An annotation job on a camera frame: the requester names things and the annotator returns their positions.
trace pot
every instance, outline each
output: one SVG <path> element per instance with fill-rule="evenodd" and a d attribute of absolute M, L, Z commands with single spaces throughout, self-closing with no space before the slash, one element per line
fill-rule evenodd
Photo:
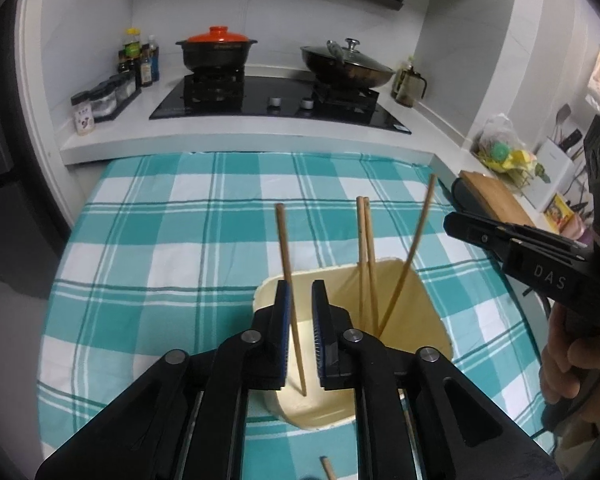
<path fill-rule="evenodd" d="M 192 72 L 200 67 L 240 69 L 247 62 L 251 45 L 258 43 L 242 34 L 215 25 L 209 32 L 176 44 L 182 47 L 184 65 Z"/>
<path fill-rule="evenodd" d="M 302 60 L 321 82 L 334 86 L 373 88 L 391 79 L 394 70 L 359 52 L 358 40 L 345 41 L 347 48 L 330 40 L 326 46 L 304 46 Z"/>

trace cutting board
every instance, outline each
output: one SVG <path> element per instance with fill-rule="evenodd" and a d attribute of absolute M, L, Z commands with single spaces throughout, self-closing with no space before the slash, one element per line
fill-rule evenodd
<path fill-rule="evenodd" d="M 522 209 L 510 190 L 507 189 L 507 186 L 497 178 L 484 176 L 473 171 L 461 171 L 460 178 L 494 220 L 535 226 L 529 215 Z"/>

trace gas stove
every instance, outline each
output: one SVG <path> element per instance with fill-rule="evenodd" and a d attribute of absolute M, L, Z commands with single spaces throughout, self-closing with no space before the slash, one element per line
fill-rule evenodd
<path fill-rule="evenodd" d="M 277 116 L 360 124 L 411 134 L 378 104 L 378 92 L 320 82 L 245 76 L 242 70 L 187 75 L 150 119 L 209 115 Z"/>

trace checkered tablecloth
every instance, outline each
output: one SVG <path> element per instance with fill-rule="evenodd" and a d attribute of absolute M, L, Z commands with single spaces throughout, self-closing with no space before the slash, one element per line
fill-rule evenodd
<path fill-rule="evenodd" d="M 376 256 L 405 258 L 430 169 L 358 154 L 185 153 L 113 161 L 67 245 L 38 381 L 45 455 L 173 348 L 215 348 L 250 325 L 253 294 L 282 273 L 274 204 L 286 204 L 295 270 L 358 259 L 356 203 L 372 202 Z M 436 189 L 414 266 L 454 362 L 527 433 L 541 425 L 538 353 L 496 263 L 442 228 Z M 357 471 L 354 427 L 299 430 L 254 392 L 243 478 Z"/>

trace hand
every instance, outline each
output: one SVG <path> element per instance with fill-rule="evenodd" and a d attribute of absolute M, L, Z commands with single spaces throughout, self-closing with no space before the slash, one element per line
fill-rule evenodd
<path fill-rule="evenodd" d="M 549 404 L 561 397 L 573 399 L 580 391 L 580 380 L 572 367 L 600 370 L 600 335 L 573 340 L 564 331 L 566 309 L 556 303 L 549 318 L 549 340 L 542 350 L 540 389 Z M 600 384 L 578 413 L 586 422 L 600 429 Z"/>

